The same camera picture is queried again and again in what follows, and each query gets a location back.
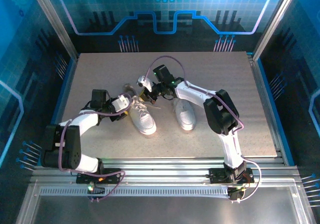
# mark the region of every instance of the blue wall panel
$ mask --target blue wall panel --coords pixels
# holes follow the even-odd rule
[[[302,177],[320,175],[319,13],[320,0],[293,0],[261,56]]]
[[[220,43],[220,35],[223,35],[222,40],[229,40],[230,46],[234,45],[233,51],[253,51],[279,2],[51,1],[79,52],[126,51],[118,46],[118,41],[121,41],[120,35],[137,37],[140,51],[213,51],[216,40]],[[164,40],[170,45],[163,45]]]
[[[38,159],[21,162],[24,143],[50,123],[70,57],[36,0],[0,0],[0,17],[0,222],[12,224]]]

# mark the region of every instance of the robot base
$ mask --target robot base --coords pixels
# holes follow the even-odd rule
[[[210,179],[211,184],[246,184],[255,183],[254,175],[251,168],[247,168],[239,177],[239,180],[233,181],[226,174],[224,168],[210,168],[209,175],[206,175]]]
[[[114,172],[121,171],[120,168],[104,168],[100,174],[109,174]],[[104,180],[99,182],[99,178],[88,176],[85,174],[78,174],[76,177],[77,184],[90,184],[90,182],[99,183],[99,184],[118,184],[120,181],[120,174],[106,177]]]

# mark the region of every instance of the shoe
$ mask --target shoe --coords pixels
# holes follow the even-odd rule
[[[126,84],[123,87],[123,91],[132,96],[132,105],[129,110],[129,115],[135,127],[145,135],[151,135],[155,133],[157,129],[156,123],[151,114],[148,112],[147,107],[137,96],[135,89],[130,84]]]
[[[184,99],[175,98],[173,105],[176,119],[180,126],[186,131],[195,128],[196,115],[191,104]]]

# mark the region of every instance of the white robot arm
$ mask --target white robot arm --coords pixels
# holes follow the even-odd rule
[[[106,101],[105,90],[93,90],[90,108],[88,105],[80,111],[73,120],[67,120],[58,125],[48,125],[42,142],[41,165],[43,167],[57,168],[59,147],[61,144],[62,130],[69,123],[64,136],[62,167],[84,173],[101,173],[103,166],[98,158],[89,157],[81,152],[80,136],[89,128],[96,126],[103,118],[96,111],[103,113],[119,113],[128,108],[130,101],[123,95]],[[111,120],[119,120],[124,115],[112,116]]]
[[[209,96],[208,94],[199,92],[191,87],[202,89],[206,93],[216,94],[215,91],[210,91],[210,90],[197,87],[188,81],[187,83],[188,83],[188,86],[184,82],[181,82],[180,84],[177,85],[177,87],[175,88],[175,93],[177,98],[185,99],[191,103],[198,105],[201,108],[204,107],[204,103],[206,102],[206,100],[211,99],[212,97]],[[241,157],[240,146],[239,146],[238,133],[237,132],[233,133],[235,129],[236,127],[233,128],[228,135],[218,134],[222,142],[222,148],[224,153],[224,163],[232,169],[239,167],[243,162],[243,159]]]
[[[144,101],[155,103],[157,97],[170,95],[175,98],[185,99],[204,108],[208,124],[218,134],[224,153],[224,168],[229,179],[233,182],[239,180],[246,171],[246,162],[240,151],[237,129],[237,120],[222,104],[213,97],[218,96],[227,103],[228,107],[237,115],[233,102],[226,91],[211,91],[197,87],[182,78],[174,78],[167,67],[161,65],[153,70],[160,83],[152,83],[148,78],[141,76],[137,84],[144,87],[140,97]]]

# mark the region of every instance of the wire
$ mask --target wire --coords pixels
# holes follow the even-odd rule
[[[108,90],[106,90],[105,92],[107,93],[107,95],[108,95],[109,99],[111,99],[111,96],[110,96],[110,94],[109,94]]]
[[[245,158],[243,158],[243,157],[242,157],[242,159],[243,159],[244,161],[246,161],[246,162],[248,162],[248,163],[252,163],[252,164],[254,164],[254,165],[256,166],[256,168],[257,168],[258,171],[259,171],[259,181],[258,181],[256,187],[254,188],[254,190],[253,190],[247,197],[238,200],[239,203],[242,202],[242,201],[244,201],[244,200],[249,199],[253,194],[255,194],[255,192],[257,191],[258,187],[261,185],[261,182],[262,182],[262,172],[261,172],[261,168],[259,167],[259,165],[258,165],[256,162],[250,161],[250,160],[245,159]]]
[[[119,184],[123,181],[124,177],[126,176],[126,172],[125,171],[118,171],[118,172],[114,172],[114,173],[109,173],[109,174],[102,174],[102,175],[98,175],[98,174],[93,174],[93,173],[88,173],[88,172],[81,172],[81,171],[77,171],[77,170],[72,170],[72,169],[64,169],[62,167],[62,152],[63,152],[63,142],[64,142],[64,139],[65,139],[65,135],[66,135],[66,130],[68,128],[68,126],[70,125],[70,123],[77,117],[81,116],[81,115],[84,115],[84,114],[98,114],[98,115],[102,115],[102,116],[106,116],[106,117],[111,117],[111,116],[118,116],[124,112],[126,112],[131,104],[132,104],[132,98],[129,94],[127,93],[124,93],[122,94],[123,96],[126,96],[128,99],[129,99],[129,105],[127,108],[123,109],[122,111],[120,112],[117,112],[117,113],[101,113],[101,112],[94,112],[94,111],[87,111],[87,112],[83,112],[83,113],[79,113],[78,115],[76,115],[75,117],[73,117],[72,119],[70,119],[65,127],[63,128],[62,130],[62,134],[61,134],[61,139],[60,139],[60,146],[59,146],[59,153],[58,153],[58,167],[59,167],[59,170],[61,172],[74,172],[74,173],[80,173],[80,174],[85,174],[85,175],[88,175],[88,176],[92,176],[92,177],[97,177],[97,178],[104,178],[104,177],[109,177],[109,176],[113,176],[113,175],[117,175],[117,174],[121,174],[122,177],[120,179],[120,181],[116,184],[116,186],[104,197],[102,198],[97,198],[95,199],[95,201],[99,202],[99,201],[102,201],[104,199],[106,199],[109,195],[111,195],[114,190],[119,186]]]

